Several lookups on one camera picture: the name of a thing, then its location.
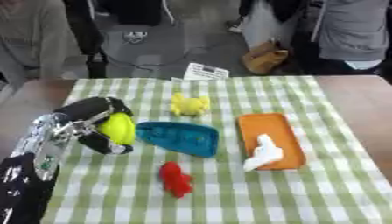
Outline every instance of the red plastic figure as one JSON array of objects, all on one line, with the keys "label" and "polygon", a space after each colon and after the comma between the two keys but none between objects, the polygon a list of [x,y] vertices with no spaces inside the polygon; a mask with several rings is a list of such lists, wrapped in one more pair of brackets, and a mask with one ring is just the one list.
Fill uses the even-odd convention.
[{"label": "red plastic figure", "polygon": [[189,182],[192,177],[181,173],[181,167],[175,162],[167,162],[159,170],[159,177],[164,181],[164,189],[171,191],[176,198],[182,198],[193,191]]}]

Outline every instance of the yellow toy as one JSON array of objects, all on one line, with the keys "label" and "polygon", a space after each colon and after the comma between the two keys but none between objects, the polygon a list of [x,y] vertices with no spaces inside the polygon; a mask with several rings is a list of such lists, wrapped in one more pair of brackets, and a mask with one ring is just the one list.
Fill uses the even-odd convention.
[{"label": "yellow toy", "polygon": [[135,124],[132,118],[125,113],[115,113],[98,126],[98,131],[116,144],[132,145],[135,142]]},{"label": "yellow toy", "polygon": [[201,116],[209,108],[207,96],[186,99],[181,93],[175,93],[171,98],[171,112],[176,116]]}]

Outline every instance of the green checkered tablecloth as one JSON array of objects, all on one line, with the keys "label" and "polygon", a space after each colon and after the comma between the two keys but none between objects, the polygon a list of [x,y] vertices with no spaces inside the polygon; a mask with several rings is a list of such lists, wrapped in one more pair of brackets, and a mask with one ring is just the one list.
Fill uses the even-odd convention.
[{"label": "green checkered tablecloth", "polygon": [[[201,117],[171,115],[171,97],[209,95]],[[312,77],[214,81],[79,80],[67,102],[121,98],[136,122],[176,121],[220,132],[213,158],[192,157],[136,141],[127,155],[103,156],[78,143],[66,150],[42,223],[392,223],[392,188]],[[244,172],[236,118],[284,113],[307,164],[299,170]],[[193,193],[174,199],[158,169],[177,161]]]}]

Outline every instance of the brown bag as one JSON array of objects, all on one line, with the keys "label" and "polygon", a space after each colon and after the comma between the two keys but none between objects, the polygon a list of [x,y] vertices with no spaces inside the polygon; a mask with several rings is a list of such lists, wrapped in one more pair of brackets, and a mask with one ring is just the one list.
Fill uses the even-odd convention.
[{"label": "brown bag", "polygon": [[250,50],[242,57],[244,66],[254,74],[267,74],[272,68],[282,64],[289,52],[281,50],[277,42],[270,40]]}]

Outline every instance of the yellow ball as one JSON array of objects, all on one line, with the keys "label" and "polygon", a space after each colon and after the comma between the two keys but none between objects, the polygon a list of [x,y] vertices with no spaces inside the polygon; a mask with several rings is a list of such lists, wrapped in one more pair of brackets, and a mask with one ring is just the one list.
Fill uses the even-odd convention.
[{"label": "yellow ball", "polygon": [[135,124],[129,115],[115,113],[98,126],[98,131],[107,135],[116,144],[133,144],[135,142]]}]

